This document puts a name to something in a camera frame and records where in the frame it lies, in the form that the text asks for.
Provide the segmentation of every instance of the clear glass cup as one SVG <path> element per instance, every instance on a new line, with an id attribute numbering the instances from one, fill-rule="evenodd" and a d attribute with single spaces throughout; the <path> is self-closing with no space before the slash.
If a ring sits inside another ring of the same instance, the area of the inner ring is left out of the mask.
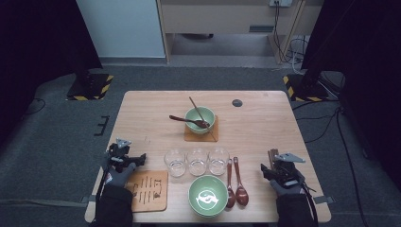
<path id="1" fill-rule="evenodd" d="M 214 175 L 224 174 L 230 153 L 225 148 L 214 148 L 209 152 L 209 170 Z"/>
<path id="2" fill-rule="evenodd" d="M 169 150 L 165 154 L 165 164 L 170 176 L 181 177 L 186 170 L 185 152 L 179 148 Z"/>
<path id="3" fill-rule="evenodd" d="M 189 172 L 194 176 L 200 176 L 206 172 L 207 151 L 203 148 L 193 148 L 186 154 Z"/>

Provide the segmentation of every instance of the spoon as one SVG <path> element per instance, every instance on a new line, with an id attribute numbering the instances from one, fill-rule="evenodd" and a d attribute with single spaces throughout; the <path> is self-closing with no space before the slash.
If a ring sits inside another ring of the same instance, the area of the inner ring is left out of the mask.
<path id="1" fill-rule="evenodd" d="M 210 126 L 209 123 L 207 123 L 206 121 L 202 121 L 202 120 L 189 120 L 189 119 L 180 118 L 180 117 L 173 116 L 173 115 L 170 116 L 170 119 L 178 120 L 178 121 L 185 121 L 185 122 L 192 122 L 195 125 L 197 125 L 199 128 L 202 128 L 202 129 L 206 129 L 207 127 Z"/>
<path id="2" fill-rule="evenodd" d="M 228 200 L 227 200 L 227 208 L 232 208 L 235 204 L 235 194 L 233 188 L 231 188 L 231 167 L 233 164 L 233 160 L 229 159 L 227 164 L 227 173 L 228 173 L 228 183 L 227 183 L 227 190 L 228 190 Z"/>
<path id="3" fill-rule="evenodd" d="M 248 204 L 248 201 L 250 200 L 248 196 L 247 190 L 245 190 L 245 187 L 242 185 L 241 182 L 241 177 L 239 176 L 239 165 L 238 165 L 238 158 L 234 157 L 234 167 L 235 167 L 235 173 L 236 173 L 236 180 L 238 181 L 238 188 L 236 189 L 235 196 L 236 196 L 236 201 L 243 206 L 246 206 Z"/>

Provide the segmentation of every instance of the yellow black striped base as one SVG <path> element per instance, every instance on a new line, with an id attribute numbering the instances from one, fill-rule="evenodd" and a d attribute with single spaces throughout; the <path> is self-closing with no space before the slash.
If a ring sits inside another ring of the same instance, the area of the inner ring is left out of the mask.
<path id="1" fill-rule="evenodd" d="M 297 85 L 300 84 L 302 75 L 287 75 L 283 77 L 283 81 L 286 84 L 288 95 L 291 101 L 325 101 L 328 100 L 328 95 L 325 90 L 319 89 L 318 92 L 312 92 L 312 96 L 297 93 Z"/>
<path id="2" fill-rule="evenodd" d="M 100 84 L 97 94 L 94 94 L 92 96 L 87 96 L 87 95 L 85 95 L 84 92 L 78 91 L 75 93 L 68 94 L 67 100 L 82 101 L 82 100 L 103 99 L 103 97 L 106 95 L 107 91 L 109 90 L 109 87 L 110 87 L 110 84 L 112 83 L 113 78 L 114 78 L 114 76 L 107 75 L 107 74 L 96 75 L 95 79 L 97 80 L 97 83 Z"/>

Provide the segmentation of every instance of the bowl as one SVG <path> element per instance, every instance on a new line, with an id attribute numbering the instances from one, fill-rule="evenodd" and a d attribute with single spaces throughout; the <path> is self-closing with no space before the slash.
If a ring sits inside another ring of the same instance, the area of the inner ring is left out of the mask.
<path id="1" fill-rule="evenodd" d="M 220 214 L 228 200 L 224 182 L 212 175 L 198 177 L 188 190 L 189 204 L 202 217 L 215 217 Z"/>
<path id="2" fill-rule="evenodd" d="M 213 113 L 213 111 L 209 108 L 202 106 L 199 106 L 198 110 L 200 111 L 201 116 L 203 116 L 203 119 L 210 124 L 209 129 L 213 129 L 216 120 L 215 113 Z M 185 118 L 190 120 L 201 120 L 201 117 L 195 108 L 192 108 L 186 112 Z M 205 134 L 208 132 L 207 128 L 203 129 L 191 122 L 186 122 L 186 126 L 195 134 Z"/>

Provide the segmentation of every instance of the power strip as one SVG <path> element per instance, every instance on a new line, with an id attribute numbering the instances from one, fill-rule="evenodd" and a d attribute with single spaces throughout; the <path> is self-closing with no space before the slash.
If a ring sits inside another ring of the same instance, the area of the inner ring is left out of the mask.
<path id="1" fill-rule="evenodd" d="M 282 8 L 289 8 L 291 7 L 292 0 L 270 0 L 269 6 L 271 7 L 282 7 Z"/>

